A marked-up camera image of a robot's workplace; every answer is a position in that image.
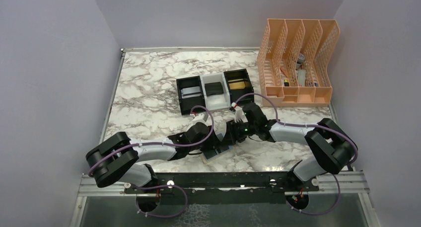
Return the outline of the black white card tray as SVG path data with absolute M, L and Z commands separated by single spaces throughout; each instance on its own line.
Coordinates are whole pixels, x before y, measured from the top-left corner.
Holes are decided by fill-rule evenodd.
M 233 102 L 239 106 L 254 102 L 254 96 L 238 100 L 254 92 L 246 69 L 179 78 L 176 87 L 182 115 L 190 114 L 196 105 L 214 111 L 227 109 Z

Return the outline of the orange plastic desk organizer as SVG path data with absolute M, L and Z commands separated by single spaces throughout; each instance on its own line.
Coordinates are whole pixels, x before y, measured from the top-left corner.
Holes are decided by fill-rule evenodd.
M 327 107 L 328 64 L 340 36 L 333 19 L 268 19 L 257 65 L 264 107 Z

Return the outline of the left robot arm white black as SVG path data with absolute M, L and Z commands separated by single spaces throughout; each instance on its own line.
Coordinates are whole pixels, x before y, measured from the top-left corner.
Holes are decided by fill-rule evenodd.
M 201 122 L 162 140 L 134 142 L 126 132 L 117 132 L 86 154 L 88 175 L 99 188 L 120 181 L 148 193 L 160 183 L 148 161 L 174 161 L 195 154 L 214 157 L 229 147 L 222 143 L 223 136 Z

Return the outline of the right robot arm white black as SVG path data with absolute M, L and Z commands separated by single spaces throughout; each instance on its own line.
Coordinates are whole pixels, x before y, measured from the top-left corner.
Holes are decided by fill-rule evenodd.
M 316 124 L 286 124 L 268 119 L 255 103 L 245 105 L 241 111 L 247 121 L 228 121 L 223 144 L 233 146 L 243 142 L 248 136 L 256 135 L 266 142 L 290 142 L 309 146 L 312 156 L 298 162 L 287 173 L 286 183 L 291 190 L 300 190 L 306 185 L 306 181 L 315 176 L 338 174 L 357 155 L 356 145 L 329 118 Z

